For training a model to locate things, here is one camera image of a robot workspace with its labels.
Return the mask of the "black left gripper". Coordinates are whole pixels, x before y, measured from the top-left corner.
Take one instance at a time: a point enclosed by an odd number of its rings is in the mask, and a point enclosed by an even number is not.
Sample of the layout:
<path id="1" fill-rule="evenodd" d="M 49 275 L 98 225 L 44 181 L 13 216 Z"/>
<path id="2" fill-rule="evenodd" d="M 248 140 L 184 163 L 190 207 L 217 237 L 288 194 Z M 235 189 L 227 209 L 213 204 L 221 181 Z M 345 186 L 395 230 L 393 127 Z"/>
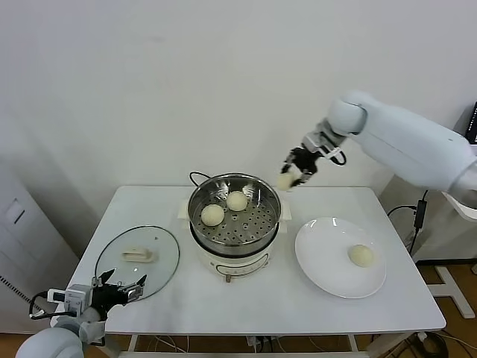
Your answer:
<path id="1" fill-rule="evenodd" d="M 114 269 L 105 271 L 92 279 L 92 303 L 95 310 L 110 310 L 116 305 L 124 306 L 127 301 L 139 300 L 144 291 L 147 275 L 143 275 L 138 281 L 127 286 L 106 284 L 114 274 Z"/>

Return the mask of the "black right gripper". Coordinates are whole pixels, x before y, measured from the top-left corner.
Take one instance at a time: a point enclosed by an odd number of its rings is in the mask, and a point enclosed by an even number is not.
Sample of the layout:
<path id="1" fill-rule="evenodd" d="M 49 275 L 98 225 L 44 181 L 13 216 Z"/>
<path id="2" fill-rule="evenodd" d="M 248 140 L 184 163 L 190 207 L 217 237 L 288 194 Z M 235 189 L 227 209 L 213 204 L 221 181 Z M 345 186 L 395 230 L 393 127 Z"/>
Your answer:
<path id="1" fill-rule="evenodd" d="M 292 186 L 296 187 L 305 184 L 312 177 L 311 173 L 317 172 L 316 162 L 319 159 L 319 153 L 312 153 L 305 148 L 293 148 L 290 152 L 291 157 L 287 157 L 281 168 L 282 173 L 287 173 L 295 165 L 300 174 L 292 182 Z"/>

